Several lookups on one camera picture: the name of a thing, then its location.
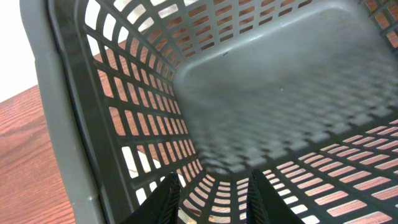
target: laundry basket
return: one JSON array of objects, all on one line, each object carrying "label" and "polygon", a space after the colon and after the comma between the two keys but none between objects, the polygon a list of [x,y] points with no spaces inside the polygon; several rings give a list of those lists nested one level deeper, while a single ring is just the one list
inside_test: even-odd
[{"label": "laundry basket", "polygon": [[121,223],[176,172],[180,222],[245,223],[253,169],[305,223],[398,222],[397,1],[21,13],[77,222]]}]

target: basket bottom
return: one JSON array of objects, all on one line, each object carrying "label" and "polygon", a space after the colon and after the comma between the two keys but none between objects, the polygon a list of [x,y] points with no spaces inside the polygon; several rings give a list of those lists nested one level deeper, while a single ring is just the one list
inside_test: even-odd
[{"label": "basket bottom", "polygon": [[314,3],[177,74],[208,171],[250,171],[392,113],[397,62],[362,13]]}]

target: wooden table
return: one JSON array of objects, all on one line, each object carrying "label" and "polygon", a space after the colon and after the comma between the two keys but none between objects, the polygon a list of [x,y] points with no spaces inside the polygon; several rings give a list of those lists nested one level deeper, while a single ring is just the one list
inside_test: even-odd
[{"label": "wooden table", "polygon": [[0,103],[0,223],[74,223],[39,88]]}]

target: gray plastic basket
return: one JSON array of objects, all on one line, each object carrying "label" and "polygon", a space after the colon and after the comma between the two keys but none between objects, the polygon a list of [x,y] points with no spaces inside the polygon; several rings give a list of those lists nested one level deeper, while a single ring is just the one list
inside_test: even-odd
[{"label": "gray plastic basket", "polygon": [[398,3],[21,0],[80,223],[179,173],[180,221],[244,223],[264,171],[305,223],[398,222]]}]

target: white wall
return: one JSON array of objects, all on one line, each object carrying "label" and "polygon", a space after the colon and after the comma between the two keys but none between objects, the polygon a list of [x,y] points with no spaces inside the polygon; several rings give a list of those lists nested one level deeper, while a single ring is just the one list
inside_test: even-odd
[{"label": "white wall", "polygon": [[19,0],[6,1],[0,13],[0,102],[37,84],[34,57],[22,26]]}]

